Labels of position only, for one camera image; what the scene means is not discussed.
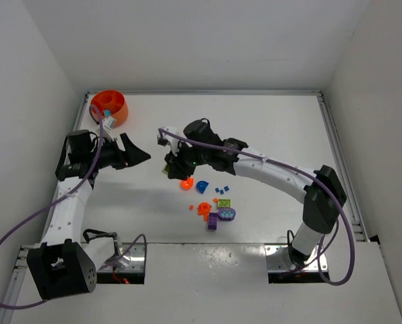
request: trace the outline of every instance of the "orange cup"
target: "orange cup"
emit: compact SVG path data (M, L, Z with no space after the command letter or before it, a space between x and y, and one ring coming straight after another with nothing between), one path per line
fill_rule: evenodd
M116 90L106 90L98 93L93 97L91 104L98 107L102 117L105 117L104 111L108 110L111 113L111 117L115 119L114 127L119 127L126 122L129 115L125 97Z

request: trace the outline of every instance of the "orange piece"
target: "orange piece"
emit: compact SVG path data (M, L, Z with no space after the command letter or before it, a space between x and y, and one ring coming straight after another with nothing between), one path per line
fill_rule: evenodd
M98 107L102 117L105 116L104 111L108 110L111 113L111 117L115 119L114 127L119 127L129 115L125 97L116 90L106 90L98 93L93 97L91 104Z
M199 215L207 214L208 217L208 213L210 212L211 209L212 207L208 202L201 202L200 205L198 206L198 214Z
M189 190L190 188L192 188L193 185L194 185L193 178L188 178L187 180L182 180L180 182L181 189L183 190Z

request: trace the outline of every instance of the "white wall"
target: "white wall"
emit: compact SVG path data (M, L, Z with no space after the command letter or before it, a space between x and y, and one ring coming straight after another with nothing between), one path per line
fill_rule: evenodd
M328 101L402 311L402 0L371 2Z
M80 100L21 0L0 0L0 237L51 201ZM0 300L20 244L37 242L41 224L26 225L0 250Z
M77 90L327 85L368 0L23 0Z

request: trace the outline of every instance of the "green block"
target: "green block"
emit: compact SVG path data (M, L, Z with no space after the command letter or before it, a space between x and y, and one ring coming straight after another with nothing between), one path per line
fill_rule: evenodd
M229 208L231 207L231 199L218 199L217 208Z

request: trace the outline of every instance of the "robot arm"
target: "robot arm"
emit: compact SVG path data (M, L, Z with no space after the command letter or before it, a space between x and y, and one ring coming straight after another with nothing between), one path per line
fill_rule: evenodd
M111 166L123 169L135 166L150 158L148 153L136 147L120 134L125 150L121 150L110 130L105 128L105 138L100 155L88 181L69 194L87 174L96 154L91 132L80 130L67 135L55 175L59 180L58 197L67 198L56 205L49 228L40 247L31 249L27 264L43 300L92 292L96 287L96 271L108 259L119 254L116 233L86 230L88 245L81 247L81 229L84 209L92 194L99 169ZM70 152L66 154L66 144Z
M176 134L174 128L164 127L162 130ZM234 138L221 140L211 130L207 119L193 121L185 127L183 134L189 140L207 144L207 147L190 146L169 134L159 132L158 144L163 146L169 144L171 147L171 152L165 156L167 162L165 171L169 179L186 180L194 173L197 166L207 164L217 171L261 181L282 190L303 204L303 222L287 249L287 257L294 265L304 266L321 237L331 233L339 216L328 194L308 178L289 169L233 151L208 147L221 146L266 157L240 140ZM345 191L331 167L323 165L319 170L300 169L313 174L333 192L341 206L345 204L347 199Z

